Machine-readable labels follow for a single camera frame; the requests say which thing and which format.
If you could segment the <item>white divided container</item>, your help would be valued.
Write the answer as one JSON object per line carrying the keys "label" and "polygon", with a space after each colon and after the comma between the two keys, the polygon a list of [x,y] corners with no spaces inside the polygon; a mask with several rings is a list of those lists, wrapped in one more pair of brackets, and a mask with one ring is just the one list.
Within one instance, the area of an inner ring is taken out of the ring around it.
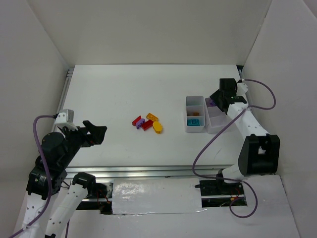
{"label": "white divided container", "polygon": [[218,106],[210,107],[210,98],[205,98],[205,127],[208,134],[217,134],[229,122],[230,118]]}
{"label": "white divided container", "polygon": [[[205,128],[205,106],[203,96],[186,96],[185,102],[185,132],[186,133],[201,133]],[[190,116],[192,112],[199,112],[200,116]],[[200,126],[187,126],[187,119],[199,119]]]}

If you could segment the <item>teal stepped lego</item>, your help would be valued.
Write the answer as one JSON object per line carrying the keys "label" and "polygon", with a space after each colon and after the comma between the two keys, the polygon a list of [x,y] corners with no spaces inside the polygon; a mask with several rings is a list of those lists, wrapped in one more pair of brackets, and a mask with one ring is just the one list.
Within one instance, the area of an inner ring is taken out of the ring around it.
{"label": "teal stepped lego", "polygon": [[199,119],[187,119],[187,126],[200,126]]}

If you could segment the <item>red curved lego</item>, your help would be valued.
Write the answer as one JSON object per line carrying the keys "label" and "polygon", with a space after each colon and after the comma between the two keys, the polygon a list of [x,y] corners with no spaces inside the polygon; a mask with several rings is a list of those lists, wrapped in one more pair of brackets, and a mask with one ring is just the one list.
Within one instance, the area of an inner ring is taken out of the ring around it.
{"label": "red curved lego", "polygon": [[138,116],[136,119],[132,121],[132,125],[136,126],[136,123],[141,119],[141,116]]}

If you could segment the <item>purple curved lego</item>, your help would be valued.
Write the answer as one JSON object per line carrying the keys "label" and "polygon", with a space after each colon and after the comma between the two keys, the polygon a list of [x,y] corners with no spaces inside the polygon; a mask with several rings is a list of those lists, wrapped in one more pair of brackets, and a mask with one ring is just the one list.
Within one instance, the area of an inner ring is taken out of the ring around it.
{"label": "purple curved lego", "polygon": [[142,124],[143,124],[144,122],[145,122],[145,119],[144,119],[144,118],[139,119],[139,120],[136,122],[135,127],[136,127],[137,129],[139,129],[139,128],[142,126]]}

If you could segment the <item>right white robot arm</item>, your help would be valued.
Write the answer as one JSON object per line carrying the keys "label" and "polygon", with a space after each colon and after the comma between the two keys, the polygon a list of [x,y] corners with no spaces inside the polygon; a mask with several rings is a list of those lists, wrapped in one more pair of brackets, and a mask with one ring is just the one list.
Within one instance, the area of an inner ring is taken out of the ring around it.
{"label": "right white robot arm", "polygon": [[249,82],[264,86],[273,98],[270,107],[250,105],[242,95],[248,91],[244,81],[221,78],[219,89],[210,96],[216,106],[231,119],[221,132],[234,124],[244,140],[237,162],[219,173],[219,178],[226,183],[240,182],[255,175],[274,174],[278,169],[280,138],[265,130],[252,113],[252,109],[272,110],[276,106],[276,96],[264,83],[249,79]]}

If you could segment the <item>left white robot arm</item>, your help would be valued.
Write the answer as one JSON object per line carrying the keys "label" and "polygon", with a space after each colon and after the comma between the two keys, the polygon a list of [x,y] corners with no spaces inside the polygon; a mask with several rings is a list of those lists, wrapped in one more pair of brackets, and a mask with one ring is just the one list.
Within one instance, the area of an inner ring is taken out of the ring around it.
{"label": "left white robot arm", "polygon": [[79,172],[62,203],[52,210],[66,179],[66,168],[79,149],[100,145],[104,140],[106,126],[95,126],[88,120],[83,121],[83,125],[76,129],[63,126],[59,132],[51,132],[42,140],[35,137],[40,155],[28,177],[22,238],[61,237],[82,199],[97,194],[95,176]]}

